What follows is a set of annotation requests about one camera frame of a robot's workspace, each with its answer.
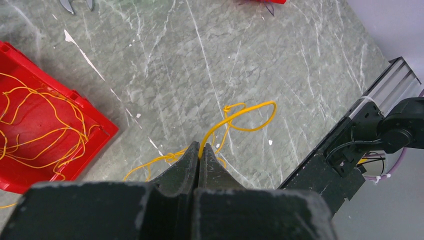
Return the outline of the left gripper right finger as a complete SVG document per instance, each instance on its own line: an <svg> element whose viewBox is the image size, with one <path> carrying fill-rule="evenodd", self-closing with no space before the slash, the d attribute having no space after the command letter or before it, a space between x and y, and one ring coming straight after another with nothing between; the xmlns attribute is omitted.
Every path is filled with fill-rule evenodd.
<svg viewBox="0 0 424 240"><path fill-rule="evenodd" d="M193 194L194 240L336 240L331 211L316 192L211 189Z"/></svg>

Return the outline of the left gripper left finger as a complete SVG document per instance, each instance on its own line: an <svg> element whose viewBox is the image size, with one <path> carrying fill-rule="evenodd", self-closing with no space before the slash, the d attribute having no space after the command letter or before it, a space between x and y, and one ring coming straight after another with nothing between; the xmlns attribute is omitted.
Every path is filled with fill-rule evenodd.
<svg viewBox="0 0 424 240"><path fill-rule="evenodd" d="M192 142L163 176L141 181L55 181L34 184L18 200L3 240L188 240L199 175L200 144Z"/></svg>

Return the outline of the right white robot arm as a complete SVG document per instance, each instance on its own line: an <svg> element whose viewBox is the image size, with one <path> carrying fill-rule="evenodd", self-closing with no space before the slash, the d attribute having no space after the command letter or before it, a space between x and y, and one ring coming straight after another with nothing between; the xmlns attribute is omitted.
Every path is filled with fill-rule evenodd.
<svg viewBox="0 0 424 240"><path fill-rule="evenodd" d="M384 151L395 153L401 148L424 148L424 98L410 97L401 100L375 127L367 125L361 130L371 130L370 140L352 140L328 152L332 156L353 147L354 152Z"/></svg>

